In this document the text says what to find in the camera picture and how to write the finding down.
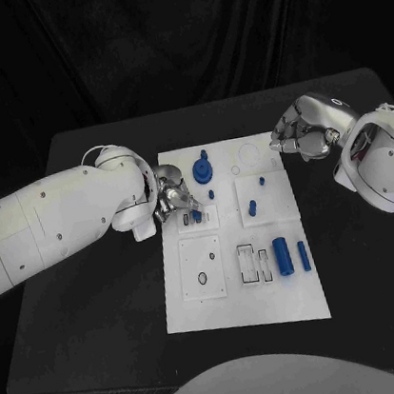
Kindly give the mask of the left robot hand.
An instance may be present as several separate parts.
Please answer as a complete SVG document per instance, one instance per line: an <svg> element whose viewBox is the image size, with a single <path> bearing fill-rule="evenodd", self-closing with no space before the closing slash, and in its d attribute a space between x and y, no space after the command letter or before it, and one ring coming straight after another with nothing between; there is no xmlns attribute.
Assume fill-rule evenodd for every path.
<svg viewBox="0 0 394 394"><path fill-rule="evenodd" d="M154 215L161 224L178 209L204 212L204 206L190 194L183 173L171 164L153 167L153 175L157 186L157 202Z"/></svg>

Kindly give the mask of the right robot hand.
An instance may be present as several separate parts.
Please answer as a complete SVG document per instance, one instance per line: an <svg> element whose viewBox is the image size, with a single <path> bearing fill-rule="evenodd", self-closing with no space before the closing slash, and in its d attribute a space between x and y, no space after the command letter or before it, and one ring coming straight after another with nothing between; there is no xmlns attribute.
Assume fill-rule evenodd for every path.
<svg viewBox="0 0 394 394"><path fill-rule="evenodd" d="M358 113L345 102L307 93L276 123L269 147L279 153L298 153L304 161L323 160L334 146L345 145L358 119Z"/></svg>

